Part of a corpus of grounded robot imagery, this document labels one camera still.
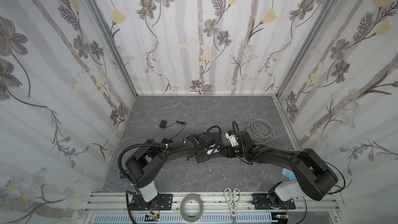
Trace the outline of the black power adapter with cable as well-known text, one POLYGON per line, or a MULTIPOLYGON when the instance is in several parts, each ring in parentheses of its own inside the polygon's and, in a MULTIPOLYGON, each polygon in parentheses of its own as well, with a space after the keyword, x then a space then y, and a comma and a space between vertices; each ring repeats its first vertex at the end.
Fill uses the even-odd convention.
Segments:
POLYGON ((167 128, 173 127, 173 126, 175 126, 175 125, 182 125, 182 128, 181 128, 181 130, 180 130, 177 134, 175 134, 175 135, 173 135, 173 136, 171 136, 171 137, 169 138, 170 141, 172 141, 173 138, 179 136, 179 134, 180 134, 180 133, 185 129, 185 127, 187 126, 187 123, 184 122, 184 121, 176 120, 176 121, 175 121, 174 123, 172 123, 172 124, 167 124, 167 121, 166 121, 166 120, 161 120, 161 122, 160 122, 160 124, 159 124, 159 127, 160 127, 161 129, 167 129, 167 128))

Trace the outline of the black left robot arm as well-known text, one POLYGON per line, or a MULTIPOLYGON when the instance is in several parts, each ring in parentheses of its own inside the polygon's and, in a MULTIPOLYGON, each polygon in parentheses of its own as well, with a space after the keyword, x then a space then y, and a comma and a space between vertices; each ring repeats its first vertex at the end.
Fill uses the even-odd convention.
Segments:
POLYGON ((222 130, 214 125, 204 132, 183 138, 181 144, 157 143, 154 139, 143 144, 131 145, 118 156, 117 165, 120 173, 132 184, 135 192, 127 190, 126 207, 131 223, 136 223, 131 212, 132 201, 129 196, 139 197, 144 201, 141 208, 152 210, 160 205, 160 194, 154 179, 166 162, 192 157, 196 163, 209 161, 210 157, 222 150, 222 130))

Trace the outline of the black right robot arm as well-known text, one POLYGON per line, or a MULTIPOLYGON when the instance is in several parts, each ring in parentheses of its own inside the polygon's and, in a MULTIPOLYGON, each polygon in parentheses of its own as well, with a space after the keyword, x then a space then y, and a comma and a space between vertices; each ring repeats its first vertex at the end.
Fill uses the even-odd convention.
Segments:
POLYGON ((301 197, 321 201, 332 194, 330 190, 339 182, 334 172, 337 167, 321 159, 312 149, 288 151, 256 144, 248 132, 240 131, 236 121, 232 122, 232 132, 236 142, 222 150, 225 157, 238 157, 249 165, 271 164, 293 172, 295 179, 278 183, 268 191, 272 201, 286 202, 301 197))

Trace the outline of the clear tape roll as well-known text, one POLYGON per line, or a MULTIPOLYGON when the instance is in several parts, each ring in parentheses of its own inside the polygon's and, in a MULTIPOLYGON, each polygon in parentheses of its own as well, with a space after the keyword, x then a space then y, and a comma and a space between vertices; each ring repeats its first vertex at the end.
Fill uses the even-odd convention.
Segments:
POLYGON ((180 215, 187 223, 195 223, 204 213, 204 202, 198 194, 188 194, 180 203, 180 215))

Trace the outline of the blue face mask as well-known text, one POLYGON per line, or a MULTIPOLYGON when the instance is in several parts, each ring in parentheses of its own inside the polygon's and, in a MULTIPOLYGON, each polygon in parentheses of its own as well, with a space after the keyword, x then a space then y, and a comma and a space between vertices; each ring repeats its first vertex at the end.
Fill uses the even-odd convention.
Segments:
POLYGON ((291 180, 296 179, 294 173, 288 169, 283 169, 283 175, 291 180))

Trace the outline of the white handled scissors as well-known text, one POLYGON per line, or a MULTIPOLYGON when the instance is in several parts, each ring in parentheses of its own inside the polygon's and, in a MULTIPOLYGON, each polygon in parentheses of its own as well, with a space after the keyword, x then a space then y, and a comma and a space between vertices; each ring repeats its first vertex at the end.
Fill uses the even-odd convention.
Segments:
POLYGON ((231 189, 227 187, 224 189, 223 195, 229 206, 231 216, 235 218, 237 216, 237 207, 241 197, 240 190, 238 188, 231 189))

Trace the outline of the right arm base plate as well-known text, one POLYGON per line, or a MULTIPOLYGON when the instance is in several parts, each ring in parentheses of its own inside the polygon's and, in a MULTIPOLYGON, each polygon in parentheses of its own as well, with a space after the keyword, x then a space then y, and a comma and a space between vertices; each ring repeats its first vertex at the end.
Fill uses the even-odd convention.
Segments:
POLYGON ((296 209, 293 200, 282 201, 275 194, 253 194, 252 204, 256 210, 291 210, 296 209))

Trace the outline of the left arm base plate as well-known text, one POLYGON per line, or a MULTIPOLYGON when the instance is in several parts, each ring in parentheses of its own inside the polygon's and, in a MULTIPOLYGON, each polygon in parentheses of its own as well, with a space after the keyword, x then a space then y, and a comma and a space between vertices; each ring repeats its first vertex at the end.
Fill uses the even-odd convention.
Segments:
POLYGON ((128 197, 128 206, 131 211, 170 211, 172 209, 172 194, 158 194, 150 202, 146 202, 138 194, 128 195, 128 197))

